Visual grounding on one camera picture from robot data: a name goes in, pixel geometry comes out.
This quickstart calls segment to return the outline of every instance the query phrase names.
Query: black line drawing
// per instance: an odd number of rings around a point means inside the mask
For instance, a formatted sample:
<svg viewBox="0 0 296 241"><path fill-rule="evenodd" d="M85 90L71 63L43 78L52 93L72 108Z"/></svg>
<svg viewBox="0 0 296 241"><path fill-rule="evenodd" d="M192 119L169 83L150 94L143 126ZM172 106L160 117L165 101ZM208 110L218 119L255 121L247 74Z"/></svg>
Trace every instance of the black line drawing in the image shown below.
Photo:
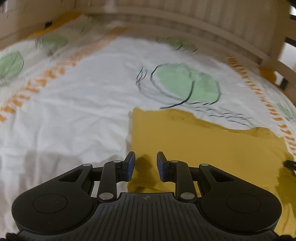
<svg viewBox="0 0 296 241"><path fill-rule="evenodd" d="M168 43L175 51L181 50L194 53L198 50L198 47L194 43L181 36L172 36L167 38L157 37L156 41Z"/></svg>
<svg viewBox="0 0 296 241"><path fill-rule="evenodd" d="M37 37L35 40L36 48L43 47L47 51L47 56L53 56L59 49L68 43L67 37L58 33L49 33L47 35Z"/></svg>
<svg viewBox="0 0 296 241"><path fill-rule="evenodd" d="M221 107L215 108L213 106L213 104L219 101L221 96L219 85L217 85L219 88L218 98L214 102L210 102L210 103L206 103L202 101L194 101L194 102L190 101L190 97L192 96L194 86L196 85L196 81L192 81L191 88L188 91L186 98L182 99L178 96L168 93L165 89L161 88L153 78L154 73L157 71L157 68L159 68L160 66L163 66L163 65L157 66L154 69L154 71L151 72L150 78L147 78L148 69L146 67L141 66L136 69L133 69L133 71L138 71L136 76L136 86L138 87L139 92L143 96L165 105L160 109L168 109L168 108L182 105L192 111L201 112L208 117L224 118L226 121L235 122L237 124L241 124L248 128L255 127L255 125L251 122L252 118L245 117L245 115L242 113L235 113L234 111L231 111L229 109L225 109Z"/></svg>

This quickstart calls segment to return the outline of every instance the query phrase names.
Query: yellow towel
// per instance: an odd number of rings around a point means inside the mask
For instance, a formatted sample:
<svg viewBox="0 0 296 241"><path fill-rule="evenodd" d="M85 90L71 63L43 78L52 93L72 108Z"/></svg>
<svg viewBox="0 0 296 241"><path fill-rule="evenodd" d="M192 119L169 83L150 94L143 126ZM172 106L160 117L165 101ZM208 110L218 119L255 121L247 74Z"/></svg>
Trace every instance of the yellow towel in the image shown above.
<svg viewBox="0 0 296 241"><path fill-rule="evenodd" d="M283 167L293 160L283 138L266 128L231 130L180 110L133 111L132 150L136 153L129 192L174 192L160 181L156 154L191 167L209 163L276 195L282 204L277 234L296 236L296 177Z"/></svg>

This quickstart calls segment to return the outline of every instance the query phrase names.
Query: wooden slat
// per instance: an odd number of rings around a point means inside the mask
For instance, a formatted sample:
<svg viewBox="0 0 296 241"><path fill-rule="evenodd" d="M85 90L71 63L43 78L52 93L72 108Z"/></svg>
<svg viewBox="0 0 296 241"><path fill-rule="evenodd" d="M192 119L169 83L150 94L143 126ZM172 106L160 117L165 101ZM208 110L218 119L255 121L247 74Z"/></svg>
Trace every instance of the wooden slat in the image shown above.
<svg viewBox="0 0 296 241"><path fill-rule="evenodd" d="M254 46L262 51L268 52L271 47L271 38L279 14L278 4L281 4L278 0L263 0L260 17L256 23L255 37L252 42Z"/></svg>
<svg viewBox="0 0 296 241"><path fill-rule="evenodd" d="M250 11L247 15L248 24L246 25L246 31L244 34L245 40L248 43L252 43L256 35L256 28L258 20L260 19L263 3L262 0L249 0L248 2L251 6L257 6L250 8Z"/></svg>
<svg viewBox="0 0 296 241"><path fill-rule="evenodd" d="M207 6L206 6L206 9L205 9L203 19L202 19L204 22L207 22L207 23L209 22L211 11L212 11L213 8L215 9L215 6L214 6L213 2L214 2L214 0L207 0Z"/></svg>
<svg viewBox="0 0 296 241"><path fill-rule="evenodd" d="M63 3L60 0L31 0L27 6L25 3L0 15L0 40L29 26L53 20L64 11L69 11L67 7L74 7L74 0L64 0Z"/></svg>
<svg viewBox="0 0 296 241"><path fill-rule="evenodd" d="M164 9L169 12L174 12L176 8L177 0L163 0Z"/></svg>
<svg viewBox="0 0 296 241"><path fill-rule="evenodd" d="M131 26L131 29L133 29L134 32L138 33L141 31L145 31L145 35L147 36L147 32L156 34L156 33L162 33L163 35L167 34L167 36L183 36L184 38L187 39L192 39L193 41L196 41L196 43L201 43L204 44L205 46L208 46L210 49L212 49L215 52L221 53L221 54L226 54L230 53L233 56L235 56L242 64L247 65L247 66L254 66L258 67L258 64L255 63L253 60L250 60L246 58L245 56L225 47L222 46L221 44L218 44L214 41L209 41L204 38L200 38L197 36L198 32L200 30L192 28L191 33L185 33L184 32L184 25L182 24L176 24L176 29L168 29L164 28L161 26L155 26L153 23L152 25L150 24L136 24L136 23L131 23L129 24Z"/></svg>
<svg viewBox="0 0 296 241"><path fill-rule="evenodd" d="M184 15L190 15L192 3L196 3L196 1L194 1L194 0L181 1L181 6L180 6L179 12Z"/></svg>
<svg viewBox="0 0 296 241"><path fill-rule="evenodd" d="M288 83L283 93L294 104L294 106L296 106L296 87L291 83Z"/></svg>
<svg viewBox="0 0 296 241"><path fill-rule="evenodd" d="M286 32L286 37L296 40L296 21L289 19L287 21L287 32Z"/></svg>
<svg viewBox="0 0 296 241"><path fill-rule="evenodd" d="M134 5L137 7L143 7L147 2L147 0L130 0L130 5L134 3Z"/></svg>
<svg viewBox="0 0 296 241"><path fill-rule="evenodd" d="M296 72L287 65L277 61L274 66L275 71L279 72L289 83L296 87Z"/></svg>
<svg viewBox="0 0 296 241"><path fill-rule="evenodd" d="M238 1L236 4L236 14L232 23L232 30L236 36L242 36L244 28L248 24L247 13L251 6L249 1Z"/></svg>
<svg viewBox="0 0 296 241"><path fill-rule="evenodd" d="M197 3L196 3L194 17L197 19L203 20L205 17L208 0L201 0L201 1L195 1L195 2Z"/></svg>
<svg viewBox="0 0 296 241"><path fill-rule="evenodd" d="M153 9L157 9L159 7L159 0L149 0L148 6Z"/></svg>
<svg viewBox="0 0 296 241"><path fill-rule="evenodd" d="M0 50L4 49L8 45L15 43L19 40L21 40L23 37L28 36L32 32L39 31L44 29L44 23L35 24L32 26L29 26L27 28L24 28L20 31L17 31L15 33L10 34L9 36L6 36L5 38L0 39Z"/></svg>
<svg viewBox="0 0 296 241"><path fill-rule="evenodd" d="M210 11L210 16L208 22L214 26L219 26L220 15L223 14L221 12L222 6L226 0L213 0L212 8Z"/></svg>
<svg viewBox="0 0 296 241"><path fill-rule="evenodd" d="M176 0L174 12L180 13L183 0Z"/></svg>
<svg viewBox="0 0 296 241"><path fill-rule="evenodd" d="M231 28L235 16L237 1L238 0L226 0L226 9L221 23L222 29L225 29L226 31Z"/></svg>
<svg viewBox="0 0 296 241"><path fill-rule="evenodd" d="M262 62L263 67L272 69L277 65L279 55L283 49L287 33L286 26L290 17L290 5L287 1L278 0L275 7L277 8L276 26L270 44L270 51L267 53L269 58L264 58Z"/></svg>
<svg viewBox="0 0 296 241"><path fill-rule="evenodd" d="M105 12L105 10L100 7L78 9L78 11L85 12L85 13L104 13ZM161 16L162 19L176 21L181 24L185 24L185 25L192 26L192 27L197 27L197 28L200 28L202 30L213 33L215 35L218 35L222 38L225 38L225 39L231 41L231 42L241 46L242 48L248 50L249 52L255 54L259 58L268 58L268 56L264 52L255 48L251 44L247 43L242 38L237 37L234 34L228 32L228 31L225 31L219 27L213 26L209 23L205 23L204 21L201 21L198 19L184 16L182 14L161 11L158 9L137 8L137 7L118 7L117 11L118 11L118 13L131 14L131 15L133 15L133 14L134 15L142 15L142 16L154 17L154 18L159 18Z"/></svg>

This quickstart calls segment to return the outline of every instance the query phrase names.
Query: wooden crib rail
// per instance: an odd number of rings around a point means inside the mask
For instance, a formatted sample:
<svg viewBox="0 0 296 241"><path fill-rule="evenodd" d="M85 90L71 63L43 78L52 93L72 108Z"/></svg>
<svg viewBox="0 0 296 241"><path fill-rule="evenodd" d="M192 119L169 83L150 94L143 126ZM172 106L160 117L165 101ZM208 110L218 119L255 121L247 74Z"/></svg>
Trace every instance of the wooden crib rail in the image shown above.
<svg viewBox="0 0 296 241"><path fill-rule="evenodd" d="M88 14L125 15L151 24L193 33L253 66L278 71L296 86L296 73L279 56L286 37L296 40L296 21L287 0L76 0Z"/></svg>
<svg viewBox="0 0 296 241"><path fill-rule="evenodd" d="M44 28L46 21L74 8L75 0L8 0L0 8L0 49Z"/></svg>

